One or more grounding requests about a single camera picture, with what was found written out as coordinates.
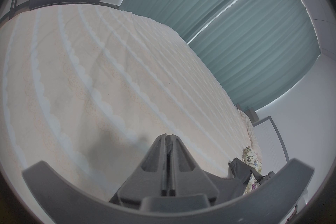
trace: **curtain fold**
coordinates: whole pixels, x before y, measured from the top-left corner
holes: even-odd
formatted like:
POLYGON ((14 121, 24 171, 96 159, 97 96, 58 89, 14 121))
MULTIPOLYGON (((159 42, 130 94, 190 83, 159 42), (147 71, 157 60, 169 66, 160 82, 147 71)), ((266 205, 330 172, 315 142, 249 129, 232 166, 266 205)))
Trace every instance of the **curtain fold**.
MULTIPOLYGON (((234 0, 124 0, 121 10, 173 28, 186 42, 234 0)), ((294 86, 320 54, 301 0, 239 0, 189 46, 234 104, 255 110, 294 86)))

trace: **patterned pillow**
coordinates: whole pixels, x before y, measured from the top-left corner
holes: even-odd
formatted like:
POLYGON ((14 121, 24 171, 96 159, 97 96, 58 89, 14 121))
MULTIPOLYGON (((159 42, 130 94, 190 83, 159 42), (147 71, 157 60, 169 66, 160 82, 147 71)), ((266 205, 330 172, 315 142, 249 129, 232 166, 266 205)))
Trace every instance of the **patterned pillow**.
MULTIPOLYGON (((250 146, 245 148, 243 151, 243 162, 245 162, 247 165, 251 166, 254 170, 261 174, 262 163, 259 162, 257 153, 253 151, 250 146)), ((251 192, 257 187, 255 182, 256 179, 254 178, 254 175, 251 175, 250 181, 247 184, 244 194, 251 192)))

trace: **bed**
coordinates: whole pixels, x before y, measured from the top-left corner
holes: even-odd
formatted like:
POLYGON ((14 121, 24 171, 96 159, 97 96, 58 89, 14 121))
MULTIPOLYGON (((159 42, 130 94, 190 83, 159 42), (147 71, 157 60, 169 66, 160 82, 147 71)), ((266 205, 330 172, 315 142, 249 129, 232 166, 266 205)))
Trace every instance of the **bed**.
POLYGON ((178 135, 202 169, 222 177, 251 146, 224 89, 166 25, 59 5, 14 17, 0 42, 1 169, 45 223, 21 176, 40 160, 108 201, 160 134, 178 135))

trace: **curtain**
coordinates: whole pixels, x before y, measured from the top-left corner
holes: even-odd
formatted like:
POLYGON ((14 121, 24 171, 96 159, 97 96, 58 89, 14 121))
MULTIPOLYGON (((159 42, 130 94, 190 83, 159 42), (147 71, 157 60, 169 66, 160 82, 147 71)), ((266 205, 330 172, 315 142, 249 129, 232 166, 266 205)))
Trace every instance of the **curtain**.
MULTIPOLYGON (((173 28, 186 42, 234 0, 124 0, 120 9, 173 28)), ((239 0, 189 46, 242 109, 295 85, 320 49, 301 0, 239 0)))

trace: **beige blanket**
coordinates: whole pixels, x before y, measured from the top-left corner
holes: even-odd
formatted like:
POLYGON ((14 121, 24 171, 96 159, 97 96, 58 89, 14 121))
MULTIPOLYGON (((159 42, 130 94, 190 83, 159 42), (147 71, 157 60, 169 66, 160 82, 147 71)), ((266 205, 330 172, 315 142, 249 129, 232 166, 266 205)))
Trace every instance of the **beige blanket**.
POLYGON ((163 133, 226 176, 251 145, 214 76, 170 27, 129 12, 64 5, 0 29, 0 162, 25 203, 51 220, 21 170, 45 160, 108 201, 163 133))

